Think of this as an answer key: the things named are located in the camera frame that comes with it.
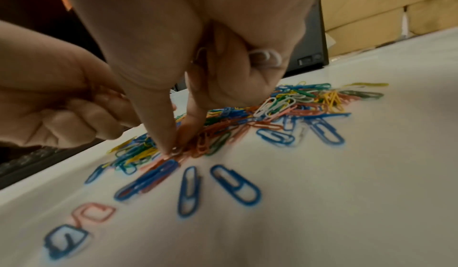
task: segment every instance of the hand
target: hand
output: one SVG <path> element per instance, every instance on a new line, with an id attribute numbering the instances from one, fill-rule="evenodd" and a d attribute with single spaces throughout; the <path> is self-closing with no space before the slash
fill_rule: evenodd
<path id="1" fill-rule="evenodd" d="M 70 1 L 164 153 L 190 139 L 208 109 L 255 105 L 266 98 L 304 34 L 304 18 L 313 2 Z M 168 90 L 186 70 L 187 117 L 176 140 Z"/>
<path id="2" fill-rule="evenodd" d="M 140 121 L 106 63 L 75 45 L 0 21 L 0 140 L 74 147 Z"/>

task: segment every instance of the white tabletop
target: white tabletop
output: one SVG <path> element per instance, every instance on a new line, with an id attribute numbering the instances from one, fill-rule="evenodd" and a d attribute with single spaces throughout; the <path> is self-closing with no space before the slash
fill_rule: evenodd
<path id="1" fill-rule="evenodd" d="M 113 159 L 106 151 L 142 126 L 0 191 L 0 266 L 457 266 L 458 29 L 336 61 L 283 84 L 387 82 L 378 101 L 354 102 L 329 120 L 346 139 L 335 148 L 311 131 L 293 149 L 254 134 L 212 157 L 190 159 L 128 204 L 113 194 L 138 175 L 88 175 Z M 187 91 L 172 94 L 176 114 Z M 234 169 L 262 191 L 245 207 L 209 175 Z M 198 211 L 177 216 L 182 171 L 203 175 Z M 107 222 L 83 224 L 88 246 L 48 259 L 43 237 L 71 223 L 86 202 L 117 208 Z"/>

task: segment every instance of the pile of paper clips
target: pile of paper clips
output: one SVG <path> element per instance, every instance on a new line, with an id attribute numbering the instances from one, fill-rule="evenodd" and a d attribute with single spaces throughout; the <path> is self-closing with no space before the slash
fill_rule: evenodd
<path id="1" fill-rule="evenodd" d="M 264 141 L 280 147 L 296 146 L 308 128 L 326 144 L 341 145 L 345 140 L 324 118 L 351 115 L 345 111 L 349 103 L 383 97 L 382 93 L 355 89 L 381 86 L 387 84 L 353 83 L 340 89 L 332 89 L 329 83 L 280 85 L 259 106 L 209 111 L 205 126 L 198 135 L 171 155 L 162 155 L 146 134 L 132 138 L 112 149 L 110 153 L 115 153 L 116 159 L 98 166 L 85 183 L 92 183 L 109 168 L 126 175 L 137 171 L 144 173 L 115 193 L 115 200 L 124 201 L 136 194 L 149 192 L 186 159 L 214 155 L 225 144 L 239 141 L 251 128 L 256 129 L 256 134 Z M 184 115 L 179 116 L 177 124 L 183 119 Z"/>

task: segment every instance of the tan background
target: tan background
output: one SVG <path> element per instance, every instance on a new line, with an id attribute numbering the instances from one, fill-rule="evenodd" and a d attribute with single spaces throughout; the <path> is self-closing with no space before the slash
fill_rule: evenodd
<path id="1" fill-rule="evenodd" d="M 397 40 L 404 11 L 408 28 L 426 34 L 458 26 L 458 0 L 322 0 L 324 26 L 336 56 Z"/>

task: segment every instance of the table surface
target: table surface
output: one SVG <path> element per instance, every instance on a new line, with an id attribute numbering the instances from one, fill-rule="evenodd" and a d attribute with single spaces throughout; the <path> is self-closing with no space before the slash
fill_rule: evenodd
<path id="1" fill-rule="evenodd" d="M 355 102 L 329 120 L 346 139 L 323 144 L 311 131 L 296 148 L 254 133 L 212 157 L 189 159 L 128 204 L 113 194 L 138 176 L 88 175 L 106 151 L 142 126 L 0 191 L 0 266 L 49 266 L 43 237 L 86 202 L 117 208 L 83 225 L 90 244 L 60 266 L 456 266 L 458 262 L 458 29 L 414 38 L 282 80 L 283 84 L 387 82 L 378 101 Z M 187 91 L 172 95 L 176 114 Z M 245 207 L 209 175 L 224 164 L 255 183 Z M 203 176 L 200 207 L 177 216 L 182 171 Z"/>

